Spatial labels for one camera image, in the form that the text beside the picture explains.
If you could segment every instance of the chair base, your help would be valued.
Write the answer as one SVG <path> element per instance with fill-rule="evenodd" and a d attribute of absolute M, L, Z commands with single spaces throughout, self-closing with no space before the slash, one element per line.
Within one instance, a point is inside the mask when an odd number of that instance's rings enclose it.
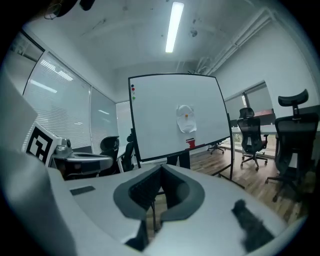
<path fill-rule="evenodd" d="M 269 180 L 282 182 L 280 189 L 277 191 L 277 193 L 275 194 L 275 196 L 272 199 L 273 202 L 276 202 L 278 200 L 278 196 L 279 196 L 280 192 L 284 189 L 284 187 L 286 185 L 289 185 L 289 187 L 292 188 L 292 190 L 296 193 L 296 200 L 298 202 L 301 201 L 301 194 L 299 193 L 298 187 L 293 183 L 292 179 L 287 178 L 287 177 L 283 177 L 283 176 L 267 177 L 264 183 L 268 184 Z"/>
<path fill-rule="evenodd" d="M 256 164 L 255 170 L 258 171 L 258 170 L 259 170 L 259 164 L 258 164 L 258 161 L 257 161 L 258 159 L 264 160 L 264 165 L 267 165 L 267 163 L 268 163 L 268 159 L 267 159 L 267 158 L 261 157 L 261 156 L 257 156 L 257 153 L 254 153 L 253 155 L 248 155 L 248 154 L 243 155 L 243 156 L 242 156 L 242 160 L 243 160 L 243 161 L 241 162 L 240 167 L 242 168 L 242 167 L 244 166 L 244 163 L 245 163 L 245 162 L 248 162 L 248 161 L 250 161 L 250 160 L 254 160 L 254 162 L 255 162 L 255 164 Z"/>
<path fill-rule="evenodd" d="M 213 153 L 215 150 L 220 150 L 220 151 L 222 151 L 222 154 L 225 153 L 225 151 L 224 151 L 221 147 L 219 147 L 218 144 L 213 145 L 213 147 L 209 147 L 206 151 L 209 151 L 209 150 L 211 150 L 211 152 L 210 152 L 211 155 L 212 155 L 212 153 Z"/>

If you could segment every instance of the window blinds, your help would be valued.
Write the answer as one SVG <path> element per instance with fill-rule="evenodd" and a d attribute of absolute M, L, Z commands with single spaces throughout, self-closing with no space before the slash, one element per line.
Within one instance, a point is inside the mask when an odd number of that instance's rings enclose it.
<path fill-rule="evenodd" d="M 90 94 L 89 84 L 47 53 L 35 66 L 23 96 L 38 113 L 39 124 L 78 149 L 91 146 Z"/>
<path fill-rule="evenodd" d="M 230 120 L 238 120 L 240 116 L 239 110 L 247 107 L 243 97 L 244 96 L 241 94 L 224 102 L 226 111 L 229 113 Z"/>
<path fill-rule="evenodd" d="M 248 96 L 250 107 L 254 112 L 270 110 L 273 108 L 270 94 L 265 83 L 246 90 L 245 92 Z"/>
<path fill-rule="evenodd" d="M 91 142 L 94 154 L 100 154 L 105 137 L 118 136 L 116 104 L 92 88 L 90 107 Z"/>

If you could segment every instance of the mesh chair back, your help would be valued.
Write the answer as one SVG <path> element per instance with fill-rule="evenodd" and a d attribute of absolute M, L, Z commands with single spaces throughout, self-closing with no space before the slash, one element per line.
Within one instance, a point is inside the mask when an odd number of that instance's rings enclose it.
<path fill-rule="evenodd" d="M 125 146 L 125 153 L 124 153 L 124 157 L 123 157 L 123 161 L 122 161 L 123 170 L 125 172 L 132 170 L 131 156 L 132 156 L 133 151 L 134 151 L 134 143 L 129 142 Z"/>
<path fill-rule="evenodd" d="M 242 133 L 242 147 L 245 152 L 254 154 L 261 150 L 263 142 L 260 133 L 260 118 L 250 117 L 237 121 Z"/>
<path fill-rule="evenodd" d="M 279 138 L 279 152 L 275 164 L 281 173 L 288 169 L 293 153 L 297 154 L 297 168 L 302 172 L 308 171 L 318 122 L 316 113 L 301 114 L 299 118 L 285 116 L 275 120 Z"/>
<path fill-rule="evenodd" d="M 104 138 L 100 143 L 100 148 L 102 152 L 100 155 L 109 156 L 113 159 L 113 164 L 111 169 L 115 168 L 117 164 L 118 150 L 119 150 L 119 136 L 110 136 Z"/>
<path fill-rule="evenodd" d="M 253 111 L 253 109 L 251 107 L 244 107 L 244 108 L 241 108 L 239 110 L 240 112 L 240 116 L 239 118 L 252 118 L 255 116 L 255 112 Z"/>

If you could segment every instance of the whiteboard frame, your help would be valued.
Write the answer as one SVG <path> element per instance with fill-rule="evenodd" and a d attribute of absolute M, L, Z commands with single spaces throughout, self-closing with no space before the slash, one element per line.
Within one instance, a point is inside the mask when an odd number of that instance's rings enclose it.
<path fill-rule="evenodd" d="M 160 156 L 155 156 L 155 157 L 150 157 L 150 158 L 145 158 L 145 159 L 141 159 L 140 156 L 140 152 L 139 152 L 139 144 L 137 141 L 137 135 L 136 135 L 136 127 L 135 127 L 135 118 L 134 118 L 134 113 L 133 113 L 133 108 L 132 108 L 132 95 L 131 95 L 131 83 L 130 83 L 130 79 L 134 79 L 134 78 L 141 78 L 141 77 L 151 77 L 151 76 L 163 76 L 163 75 L 184 75 L 184 76 L 199 76 L 199 77 L 209 77 L 209 78 L 215 78 L 216 83 L 218 85 L 221 97 L 222 97 L 222 101 L 223 101 L 223 105 L 224 105 L 224 109 L 225 109 L 225 115 L 227 117 L 228 120 L 228 125 L 229 125 L 229 136 L 227 137 L 223 137 L 220 138 L 218 140 L 206 143 L 206 144 L 202 144 L 202 145 L 198 145 L 194 148 L 187 148 L 185 150 L 182 151 L 178 151 L 175 153 L 170 153 L 170 154 L 165 154 L 165 155 L 160 155 Z M 230 118 L 229 115 L 227 113 L 227 108 L 226 108 L 226 104 L 225 104 L 225 100 L 224 97 L 222 95 L 221 89 L 220 89 L 220 85 L 218 83 L 218 80 L 215 76 L 211 76 L 211 75 L 204 75 L 204 74 L 191 74 L 191 73 L 155 73 L 155 74 L 143 74 L 143 75 L 136 75 L 136 76 L 131 76 L 128 77 L 128 89 L 129 89 L 129 101 L 130 101 L 130 112 L 131 112 L 131 120 L 132 120 L 132 135 L 133 135 L 133 141 L 134 141 L 134 151 L 135 151 L 135 157 L 137 159 L 138 162 L 146 162 L 146 161 L 152 161 L 152 160 L 157 160 L 157 159 L 162 159 L 162 158 L 168 158 L 168 157 L 172 157 L 172 156 L 176 156 L 176 155 L 180 155 L 182 153 L 186 153 L 192 150 L 196 150 L 205 146 L 208 146 L 210 144 L 215 144 L 218 142 L 222 142 L 227 138 L 231 138 L 232 137 L 232 130 L 231 130 L 231 124 L 230 124 Z"/>

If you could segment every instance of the chair headrest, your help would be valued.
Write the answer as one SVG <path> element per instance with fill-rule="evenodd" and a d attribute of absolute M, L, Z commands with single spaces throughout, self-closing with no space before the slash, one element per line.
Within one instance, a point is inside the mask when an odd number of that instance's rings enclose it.
<path fill-rule="evenodd" d="M 133 142 L 134 138 L 132 137 L 132 134 L 130 134 L 127 138 L 126 138 L 127 142 Z"/>
<path fill-rule="evenodd" d="M 302 103 L 305 103 L 308 100 L 308 98 L 309 98 L 308 91 L 307 89 L 304 89 L 303 92 L 294 96 L 289 96 L 289 97 L 279 96 L 278 102 L 282 107 L 291 107 L 291 106 L 297 106 Z"/>
<path fill-rule="evenodd" d="M 119 146 L 118 138 L 119 136 L 105 137 L 100 143 L 101 150 L 105 151 L 105 150 L 117 148 Z"/>
<path fill-rule="evenodd" d="M 239 118 L 252 118 L 255 116 L 255 112 L 251 107 L 241 108 L 239 112 L 240 112 Z"/>

